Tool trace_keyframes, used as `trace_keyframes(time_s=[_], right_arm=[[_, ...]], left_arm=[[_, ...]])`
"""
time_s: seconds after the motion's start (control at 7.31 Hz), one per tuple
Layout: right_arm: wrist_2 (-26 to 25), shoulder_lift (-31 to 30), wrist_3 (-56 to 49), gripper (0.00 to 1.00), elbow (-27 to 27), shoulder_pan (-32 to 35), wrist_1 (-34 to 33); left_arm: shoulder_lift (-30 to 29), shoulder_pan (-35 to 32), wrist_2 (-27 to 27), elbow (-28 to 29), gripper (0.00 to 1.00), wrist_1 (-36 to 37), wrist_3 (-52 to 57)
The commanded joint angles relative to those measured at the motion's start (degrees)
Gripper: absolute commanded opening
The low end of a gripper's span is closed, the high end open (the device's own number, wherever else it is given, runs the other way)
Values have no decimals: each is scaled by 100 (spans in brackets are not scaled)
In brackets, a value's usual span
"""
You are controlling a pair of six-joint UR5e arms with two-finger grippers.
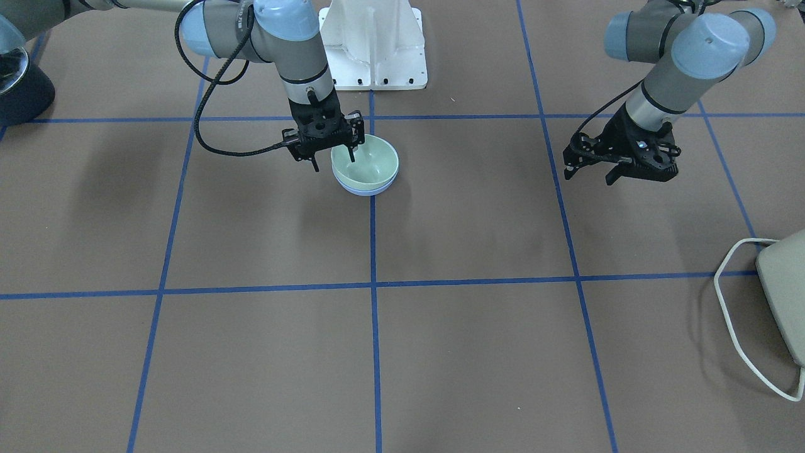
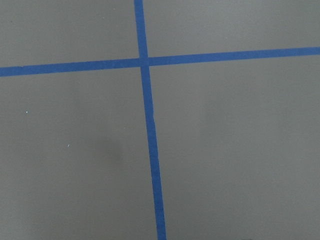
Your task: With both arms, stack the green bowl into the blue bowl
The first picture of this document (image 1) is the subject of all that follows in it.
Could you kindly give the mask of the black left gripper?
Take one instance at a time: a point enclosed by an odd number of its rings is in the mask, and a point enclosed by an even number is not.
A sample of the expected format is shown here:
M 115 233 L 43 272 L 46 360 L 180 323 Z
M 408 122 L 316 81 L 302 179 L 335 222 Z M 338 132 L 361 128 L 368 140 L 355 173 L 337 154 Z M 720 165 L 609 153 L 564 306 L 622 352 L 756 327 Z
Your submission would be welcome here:
M 607 186 L 622 177 L 667 182 L 679 174 L 673 125 L 662 121 L 658 131 L 648 131 L 627 115 L 622 106 L 607 122 L 598 137 L 590 137 L 579 127 L 563 150 L 563 177 L 569 181 L 582 167 L 600 162 L 613 164 L 606 174 Z

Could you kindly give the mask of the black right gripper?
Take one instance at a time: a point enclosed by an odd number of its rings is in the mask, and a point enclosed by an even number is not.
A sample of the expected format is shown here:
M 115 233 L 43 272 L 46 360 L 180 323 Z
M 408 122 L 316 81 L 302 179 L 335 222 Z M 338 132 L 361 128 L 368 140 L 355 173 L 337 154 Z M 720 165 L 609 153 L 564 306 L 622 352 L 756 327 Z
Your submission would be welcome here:
M 289 106 L 296 128 L 282 131 L 282 143 L 296 160 L 309 160 L 314 172 L 320 172 L 314 155 L 343 145 L 347 147 L 350 162 L 355 162 L 355 150 L 365 143 L 364 118 L 360 111 L 344 114 L 336 94 L 314 105 L 289 100 Z

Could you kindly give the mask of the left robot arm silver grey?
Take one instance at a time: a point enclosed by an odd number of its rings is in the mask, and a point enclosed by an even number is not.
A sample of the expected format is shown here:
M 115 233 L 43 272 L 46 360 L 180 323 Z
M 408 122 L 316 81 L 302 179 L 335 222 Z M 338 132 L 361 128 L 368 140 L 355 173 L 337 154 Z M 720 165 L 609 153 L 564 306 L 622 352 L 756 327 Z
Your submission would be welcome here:
M 566 179 L 601 162 L 612 164 L 609 185 L 622 177 L 667 182 L 678 175 L 675 121 L 713 86 L 762 57 L 777 35 L 765 9 L 722 14 L 707 8 L 704 1 L 649 1 L 610 20 L 606 53 L 652 69 L 622 92 L 624 104 L 600 135 L 575 131 L 563 150 Z

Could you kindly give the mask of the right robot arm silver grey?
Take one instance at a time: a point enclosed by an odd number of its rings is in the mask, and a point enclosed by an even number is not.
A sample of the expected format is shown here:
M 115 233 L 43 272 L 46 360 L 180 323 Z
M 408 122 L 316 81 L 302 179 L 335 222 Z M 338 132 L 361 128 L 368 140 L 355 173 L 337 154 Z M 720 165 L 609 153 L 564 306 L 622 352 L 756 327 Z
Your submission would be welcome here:
M 345 115 L 331 78 L 318 16 L 308 1 L 3 1 L 2 23 L 2 126 L 32 120 L 51 106 L 55 89 L 34 65 L 25 45 L 32 38 L 88 11 L 154 9 L 176 12 L 174 40 L 179 55 L 184 49 L 224 59 L 215 77 L 208 77 L 193 127 L 206 150 L 225 151 L 205 143 L 199 120 L 213 89 L 224 86 L 223 74 L 234 60 L 273 63 L 289 100 L 296 128 L 282 132 L 281 142 L 256 150 L 280 147 L 294 160 L 314 162 L 316 153 L 344 146 L 353 157 L 365 141 L 359 111 Z

